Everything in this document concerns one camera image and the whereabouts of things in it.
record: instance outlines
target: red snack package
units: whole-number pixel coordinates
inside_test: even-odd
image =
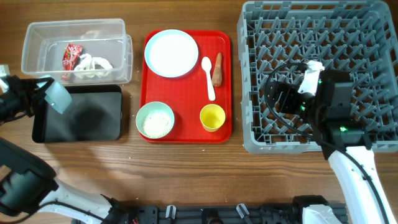
[[[75,63],[77,61],[77,58],[81,55],[81,49],[83,47],[80,45],[76,44],[68,44],[67,48],[65,50],[65,54],[63,55],[62,58],[62,66],[64,71],[72,71]],[[64,81],[69,81],[70,79],[70,73],[69,74],[63,74],[61,79]]]

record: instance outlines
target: gray dish rack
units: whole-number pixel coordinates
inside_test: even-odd
[[[351,115],[366,125],[376,152],[398,151],[397,37],[382,1],[256,1],[243,5],[238,21],[242,70],[244,147],[252,153],[300,153],[320,146],[283,126],[264,103],[262,87],[285,63],[321,61],[349,71],[354,82]],[[273,80],[298,83],[295,68]],[[293,125],[298,116],[279,113]],[[309,124],[298,122],[312,134]]]

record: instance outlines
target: spoon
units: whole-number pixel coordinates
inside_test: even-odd
[[[201,67],[206,72],[207,79],[207,94],[209,96],[210,101],[216,100],[216,93],[214,92],[213,85],[211,84],[210,70],[211,70],[211,61],[208,57],[204,57],[201,60]]]

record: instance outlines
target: wooden surface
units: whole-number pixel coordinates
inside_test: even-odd
[[[345,201],[337,178],[320,152],[254,155],[244,150],[236,34],[244,1],[86,1],[0,4],[0,63],[9,64],[13,74],[22,76],[22,46],[31,22],[120,17],[126,23],[134,48],[133,78],[121,87],[126,93],[124,113],[130,113],[129,119],[123,121],[122,138],[108,142],[36,144],[31,138],[33,118],[1,126],[1,137],[48,162],[59,179],[87,192],[136,205],[236,205],[241,202],[260,205],[291,202],[296,195],[309,194],[323,195],[331,202]],[[138,135],[132,115],[139,109],[144,38],[154,29],[222,30],[231,38],[234,122],[232,136],[225,143],[149,144]],[[376,154],[377,170],[396,216],[397,161],[398,153]],[[44,213],[26,221],[69,222],[69,218]]]

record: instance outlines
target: light blue cup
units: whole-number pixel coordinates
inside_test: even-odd
[[[167,131],[165,135],[160,136],[158,138],[162,138],[162,137],[166,136],[173,129],[173,126],[174,126],[173,110],[169,106],[167,106],[167,104],[165,104],[165,103],[158,102],[158,101],[150,102],[150,103],[145,104],[138,111],[137,116],[136,116],[137,129],[143,136],[145,136],[147,138],[151,138],[145,133],[144,128],[143,128],[145,118],[152,113],[158,113],[158,112],[166,113],[169,116],[170,121],[172,123],[170,130]]]

